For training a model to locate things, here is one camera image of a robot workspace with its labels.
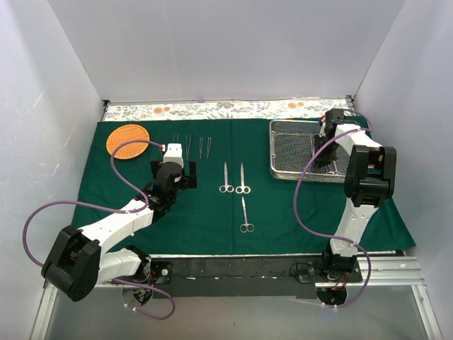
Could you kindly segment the curved steel scissors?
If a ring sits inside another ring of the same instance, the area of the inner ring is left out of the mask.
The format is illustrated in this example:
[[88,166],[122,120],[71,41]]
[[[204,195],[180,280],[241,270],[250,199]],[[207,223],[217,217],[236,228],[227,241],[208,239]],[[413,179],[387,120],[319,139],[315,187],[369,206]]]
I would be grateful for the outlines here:
[[234,187],[229,183],[228,166],[224,162],[224,183],[219,187],[220,193],[233,193]]

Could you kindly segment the steel surgical forceps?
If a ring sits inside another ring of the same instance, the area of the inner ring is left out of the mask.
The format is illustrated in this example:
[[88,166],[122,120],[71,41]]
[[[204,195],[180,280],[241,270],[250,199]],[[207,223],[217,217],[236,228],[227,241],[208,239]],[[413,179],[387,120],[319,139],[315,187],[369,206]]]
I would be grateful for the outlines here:
[[338,170],[338,167],[335,162],[328,165],[328,173],[332,176],[342,176],[343,174]]

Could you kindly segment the metal mesh instrument tray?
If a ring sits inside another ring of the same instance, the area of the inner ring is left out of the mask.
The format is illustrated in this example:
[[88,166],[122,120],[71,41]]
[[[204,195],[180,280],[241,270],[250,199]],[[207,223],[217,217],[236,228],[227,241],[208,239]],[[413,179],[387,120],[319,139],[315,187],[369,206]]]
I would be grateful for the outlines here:
[[[270,173],[282,180],[297,181],[306,163],[315,153],[314,136],[321,127],[316,120],[275,119],[270,122]],[[312,166],[304,175],[305,181],[320,183],[344,183],[349,155],[337,149],[334,161],[342,176],[332,176],[328,166],[317,169]]]

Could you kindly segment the green surgical cloth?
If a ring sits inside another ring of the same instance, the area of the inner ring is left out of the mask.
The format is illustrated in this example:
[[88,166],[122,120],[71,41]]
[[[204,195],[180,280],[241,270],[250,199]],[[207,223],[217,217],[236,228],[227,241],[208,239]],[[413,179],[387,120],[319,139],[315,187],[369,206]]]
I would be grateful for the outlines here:
[[[178,194],[170,211],[150,227],[127,238],[150,254],[320,253],[336,231],[345,207],[343,186],[273,178],[269,160],[269,122],[264,119],[145,121],[155,144],[191,135],[189,158],[197,164],[197,188]],[[199,140],[204,138],[202,159]],[[207,159],[207,138],[212,137]],[[228,166],[233,193],[220,193]],[[249,194],[238,194],[243,163]],[[242,233],[245,198],[252,233]]]

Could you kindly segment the steel surgical scissors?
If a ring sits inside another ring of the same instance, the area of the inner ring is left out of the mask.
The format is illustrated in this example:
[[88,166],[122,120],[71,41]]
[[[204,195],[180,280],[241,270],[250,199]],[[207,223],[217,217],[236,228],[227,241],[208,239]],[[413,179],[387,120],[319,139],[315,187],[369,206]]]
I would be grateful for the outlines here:
[[243,210],[243,224],[240,226],[240,231],[242,233],[252,233],[255,230],[255,227],[252,223],[248,221],[248,214],[247,214],[247,209],[246,209],[246,202],[245,198],[241,198],[241,205],[242,205],[242,210]]
[[243,163],[241,163],[240,167],[240,179],[240,185],[235,188],[235,192],[238,194],[249,194],[251,192],[251,188],[245,184],[245,171]]

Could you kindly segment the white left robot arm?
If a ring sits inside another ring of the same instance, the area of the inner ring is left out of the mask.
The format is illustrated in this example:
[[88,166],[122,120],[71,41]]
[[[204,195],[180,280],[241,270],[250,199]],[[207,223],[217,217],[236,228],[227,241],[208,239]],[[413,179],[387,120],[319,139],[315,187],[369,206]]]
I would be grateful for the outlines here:
[[195,161],[190,161],[187,171],[172,161],[153,161],[151,170],[153,180],[124,207],[124,214],[114,213],[80,229],[68,226],[59,232],[41,274],[72,301],[85,298],[97,283],[149,279],[150,255],[136,246],[111,249],[160,220],[176,202],[178,192],[197,186]]

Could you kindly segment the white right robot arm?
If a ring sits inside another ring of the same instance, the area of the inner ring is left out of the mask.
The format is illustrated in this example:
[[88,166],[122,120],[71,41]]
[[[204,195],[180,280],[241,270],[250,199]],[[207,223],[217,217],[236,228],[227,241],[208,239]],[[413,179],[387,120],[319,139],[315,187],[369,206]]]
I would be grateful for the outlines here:
[[349,156],[345,173],[345,209],[334,237],[322,253],[320,272],[336,281],[354,271],[357,245],[371,217],[394,193],[397,151],[372,140],[345,111],[332,108],[320,119],[315,135],[314,166],[328,166],[337,159],[337,149]]

